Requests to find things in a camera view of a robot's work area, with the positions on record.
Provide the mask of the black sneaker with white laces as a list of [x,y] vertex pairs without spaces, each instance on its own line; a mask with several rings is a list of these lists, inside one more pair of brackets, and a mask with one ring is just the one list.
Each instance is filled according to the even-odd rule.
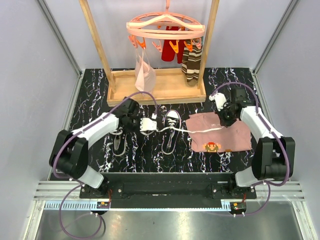
[[224,128],[223,126],[220,126],[196,131],[182,129],[181,116],[176,110],[169,110],[167,112],[163,121],[163,125],[163,129],[158,129],[157,127],[157,130],[154,132],[163,133],[161,151],[164,155],[171,155],[174,152],[179,133],[204,134]]

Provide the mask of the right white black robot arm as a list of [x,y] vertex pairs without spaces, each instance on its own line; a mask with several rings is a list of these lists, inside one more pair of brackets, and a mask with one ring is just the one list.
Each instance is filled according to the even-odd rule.
[[245,187],[261,183],[284,185],[293,174],[296,143],[277,131],[264,116],[257,100],[250,100],[243,88],[234,88],[227,99],[214,91],[209,100],[215,102],[220,124],[230,128],[237,121],[243,122],[256,140],[251,166],[235,173],[233,182],[227,185],[228,195],[239,198]]

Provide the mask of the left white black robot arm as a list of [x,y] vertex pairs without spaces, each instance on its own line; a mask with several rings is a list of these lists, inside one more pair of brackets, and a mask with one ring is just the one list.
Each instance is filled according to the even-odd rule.
[[108,186],[103,175],[89,166],[89,149],[119,127],[126,131],[136,130],[139,127],[138,113],[139,103],[126,97],[120,105],[87,125],[74,131],[61,130],[49,158],[54,175],[86,184],[95,197],[103,198],[108,193]]

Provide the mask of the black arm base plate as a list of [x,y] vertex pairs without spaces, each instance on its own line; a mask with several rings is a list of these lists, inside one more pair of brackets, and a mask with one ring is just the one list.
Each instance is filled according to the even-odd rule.
[[222,208],[222,200],[255,200],[255,189],[236,185],[233,173],[105,173],[100,189],[85,185],[81,199],[111,197],[111,209],[200,210]]

